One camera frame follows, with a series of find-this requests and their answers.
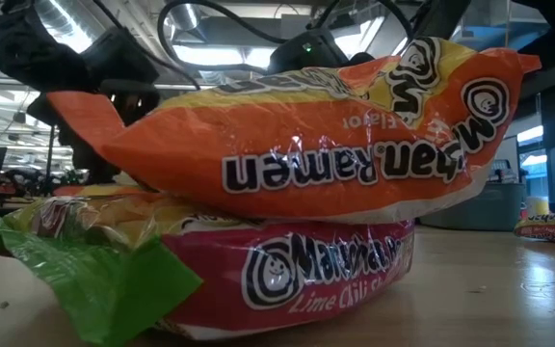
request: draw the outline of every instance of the yellow stripe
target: yellow stripe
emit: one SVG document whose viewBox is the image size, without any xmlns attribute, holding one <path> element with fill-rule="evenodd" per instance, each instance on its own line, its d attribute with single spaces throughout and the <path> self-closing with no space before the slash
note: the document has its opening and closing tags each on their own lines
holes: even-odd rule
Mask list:
<svg viewBox="0 0 555 347">
<path fill-rule="evenodd" d="M 424 102 L 430 97 L 442 93 L 447 86 L 448 76 L 463 62 L 468 60 L 475 51 L 455 44 L 450 41 L 440 41 L 440 60 L 438 62 L 438 72 L 440 74 L 440 82 L 436 87 L 430 90 L 430 93 L 424 96 Z M 397 62 L 389 62 L 383 68 L 382 72 L 389 73 L 397 66 Z M 337 74 L 338 69 L 325 69 L 326 72 Z M 299 74 L 298 71 L 290 71 L 290 74 Z M 393 96 L 391 95 L 388 84 L 383 77 L 379 77 L 368 91 L 370 93 L 369 101 L 378 104 L 384 109 L 391 107 Z M 168 109 L 175 107 L 196 108 L 196 107 L 216 107 L 225 108 L 258 103 L 298 103 L 298 102 L 314 102 L 314 101 L 332 101 L 336 100 L 328 92 L 322 90 L 307 89 L 304 91 L 267 91 L 261 93 L 241 93 L 241 94 L 224 94 L 216 89 L 206 90 L 196 93 L 187 93 L 164 101 L 157 109 Z"/>
<path fill-rule="evenodd" d="M 224 94 L 214 90 L 187 93 L 164 101 L 157 109 L 172 107 L 231 107 L 256 103 L 295 103 L 335 100 L 329 93 L 318 90 L 298 92 L 268 91 L 264 93 Z"/>
<path fill-rule="evenodd" d="M 113 186 L 91 185 L 91 186 L 86 186 L 76 195 L 80 197 L 113 196 L 113 195 L 116 195 L 123 188 L 125 187 L 122 187 L 119 185 L 113 185 Z"/>
</svg>

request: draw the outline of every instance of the noodle package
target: noodle package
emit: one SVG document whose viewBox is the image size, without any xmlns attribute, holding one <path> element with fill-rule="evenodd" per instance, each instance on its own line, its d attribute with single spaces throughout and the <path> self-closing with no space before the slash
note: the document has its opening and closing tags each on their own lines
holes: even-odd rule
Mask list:
<svg viewBox="0 0 555 347">
<path fill-rule="evenodd" d="M 0 219 L 79 336 L 224 339 L 330 319 L 409 270 L 414 223 L 239 219 L 161 194 L 57 197 Z"/>
<path fill-rule="evenodd" d="M 476 196 L 537 57 L 414 40 L 166 100 L 125 128 L 105 95 L 48 97 L 106 160 L 247 217 L 389 223 Z"/>
</svg>

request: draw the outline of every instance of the table surface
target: table surface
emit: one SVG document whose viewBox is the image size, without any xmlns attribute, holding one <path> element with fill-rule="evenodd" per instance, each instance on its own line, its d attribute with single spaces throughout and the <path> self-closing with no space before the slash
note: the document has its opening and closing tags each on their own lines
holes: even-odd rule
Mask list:
<svg viewBox="0 0 555 347">
<path fill-rule="evenodd" d="M 365 305 L 329 321 L 210 345 L 555 346 L 555 244 L 501 232 L 416 232 L 410 273 Z M 85 344 L 48 287 L 0 257 L 0 346 L 55 345 Z M 147 333 L 131 345 L 199 344 Z"/>
</svg>

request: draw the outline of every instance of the orange ramen package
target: orange ramen package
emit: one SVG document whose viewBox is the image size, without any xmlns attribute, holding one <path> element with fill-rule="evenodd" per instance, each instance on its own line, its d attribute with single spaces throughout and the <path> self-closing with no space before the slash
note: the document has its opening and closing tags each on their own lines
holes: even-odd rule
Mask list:
<svg viewBox="0 0 555 347">
<path fill-rule="evenodd" d="M 106 160 L 247 217 L 388 223 L 476 196 L 537 57 L 414 40 L 403 57 L 308 67 L 166 100 L 125 128 L 104 95 L 48 97 Z"/>
</svg>

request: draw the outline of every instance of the desk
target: desk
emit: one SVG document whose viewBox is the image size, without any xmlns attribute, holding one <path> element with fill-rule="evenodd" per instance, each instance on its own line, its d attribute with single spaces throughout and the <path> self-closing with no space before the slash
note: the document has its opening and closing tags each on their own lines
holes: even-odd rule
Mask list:
<svg viewBox="0 0 555 347">
<path fill-rule="evenodd" d="M 418 227 L 411 272 L 335 319 L 210 346 L 554 346 L 555 244 Z M 53 294 L 0 258 L 0 346 L 83 346 Z M 147 333 L 133 346 L 199 346 Z"/>
</svg>

